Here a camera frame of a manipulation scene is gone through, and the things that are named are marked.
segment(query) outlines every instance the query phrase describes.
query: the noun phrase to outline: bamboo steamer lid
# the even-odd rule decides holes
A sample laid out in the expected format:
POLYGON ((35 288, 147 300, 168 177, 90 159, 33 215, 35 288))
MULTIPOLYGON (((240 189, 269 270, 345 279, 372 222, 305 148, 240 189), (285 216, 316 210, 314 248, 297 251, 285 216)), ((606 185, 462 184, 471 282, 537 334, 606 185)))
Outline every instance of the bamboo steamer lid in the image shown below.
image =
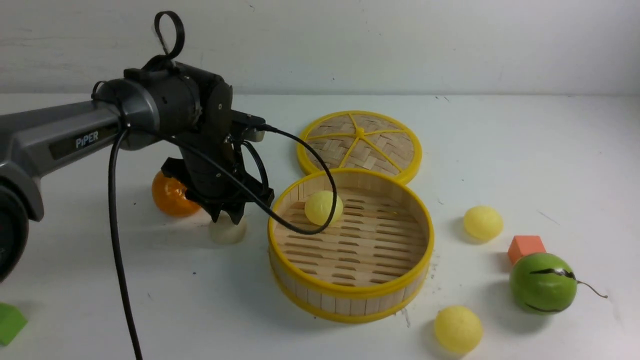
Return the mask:
MULTIPOLYGON (((420 142, 404 124, 368 111, 341 111, 317 119, 300 135, 329 168, 361 168, 406 184, 422 160, 420 142)), ((322 171, 302 145, 298 163, 306 174, 322 171)))

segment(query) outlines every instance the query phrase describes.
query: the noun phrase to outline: yellow ball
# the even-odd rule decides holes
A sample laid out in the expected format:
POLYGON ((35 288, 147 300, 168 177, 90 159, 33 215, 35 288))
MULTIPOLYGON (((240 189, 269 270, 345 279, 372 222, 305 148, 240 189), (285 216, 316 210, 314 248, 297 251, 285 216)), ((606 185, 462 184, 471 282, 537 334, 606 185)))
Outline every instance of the yellow ball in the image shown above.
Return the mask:
POLYGON ((436 316, 435 334, 438 342, 448 351, 466 354, 482 340, 482 323, 466 307, 450 306, 436 316))
POLYGON ((502 216, 490 206, 476 206, 465 213, 465 230, 482 242, 498 236, 504 228, 502 216))
MULTIPOLYGON (((324 225, 331 213, 333 193, 323 190, 311 195, 305 204, 305 215, 315 225, 324 225)), ((335 203, 335 212, 331 218, 331 224, 342 216, 342 199, 338 196, 335 203)))

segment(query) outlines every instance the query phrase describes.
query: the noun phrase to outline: orange fruit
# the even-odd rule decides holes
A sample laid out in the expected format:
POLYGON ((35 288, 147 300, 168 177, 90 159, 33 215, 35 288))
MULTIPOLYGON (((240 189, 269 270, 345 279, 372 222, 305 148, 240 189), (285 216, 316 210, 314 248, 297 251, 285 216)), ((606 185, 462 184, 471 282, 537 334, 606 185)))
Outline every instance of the orange fruit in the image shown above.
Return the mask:
POLYGON ((154 177, 151 194, 158 209, 171 217, 188 217, 200 210, 200 205, 187 200, 187 188, 178 180, 166 177, 161 171, 154 177))

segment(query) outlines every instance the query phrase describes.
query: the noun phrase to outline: watermelon stem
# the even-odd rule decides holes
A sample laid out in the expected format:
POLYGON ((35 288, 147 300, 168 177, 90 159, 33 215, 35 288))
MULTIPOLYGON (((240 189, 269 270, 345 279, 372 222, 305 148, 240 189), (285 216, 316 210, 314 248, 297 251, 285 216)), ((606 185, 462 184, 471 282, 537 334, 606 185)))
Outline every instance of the watermelon stem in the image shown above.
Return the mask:
POLYGON ((593 291, 594 293, 596 293, 599 297, 608 299, 609 296, 608 295, 601 295, 599 292, 597 292, 591 285, 587 284, 586 282, 582 282, 580 280, 576 280, 578 282, 578 284, 585 284, 586 286, 589 286, 589 289, 591 289, 591 291, 593 291))

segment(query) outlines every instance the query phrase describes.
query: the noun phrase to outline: green block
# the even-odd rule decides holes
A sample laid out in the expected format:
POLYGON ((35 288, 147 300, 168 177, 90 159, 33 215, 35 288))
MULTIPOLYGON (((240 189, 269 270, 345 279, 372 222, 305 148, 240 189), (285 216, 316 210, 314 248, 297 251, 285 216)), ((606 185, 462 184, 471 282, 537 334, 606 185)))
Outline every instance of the green block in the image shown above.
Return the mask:
POLYGON ((9 345, 25 325, 27 319, 17 307, 0 302, 0 345, 9 345))

